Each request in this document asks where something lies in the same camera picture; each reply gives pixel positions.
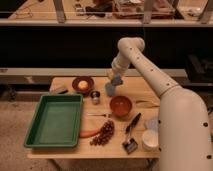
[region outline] table leg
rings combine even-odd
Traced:
[[[54,159],[47,159],[57,171],[63,171],[61,166]]]
[[[148,166],[146,167],[146,170],[151,170],[152,171],[153,167],[158,162],[158,158],[147,159],[147,161],[148,161]]]

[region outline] green plastic tray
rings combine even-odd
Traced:
[[[78,143],[82,95],[43,95],[37,105],[24,146],[74,147]]]

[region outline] orange bowl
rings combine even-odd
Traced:
[[[89,76],[79,76],[73,80],[72,87],[77,93],[88,94],[94,87],[94,80]]]
[[[126,96],[115,96],[110,101],[110,108],[117,117],[125,117],[132,109],[132,102]]]

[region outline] carrot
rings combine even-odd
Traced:
[[[80,138],[89,138],[93,137],[97,134],[99,134],[101,131],[101,128],[96,129],[96,130],[90,130],[90,131],[80,131],[79,137]]]

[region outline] white container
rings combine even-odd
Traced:
[[[142,134],[142,146],[147,151],[154,151],[158,149],[158,133],[154,130],[145,130]]]

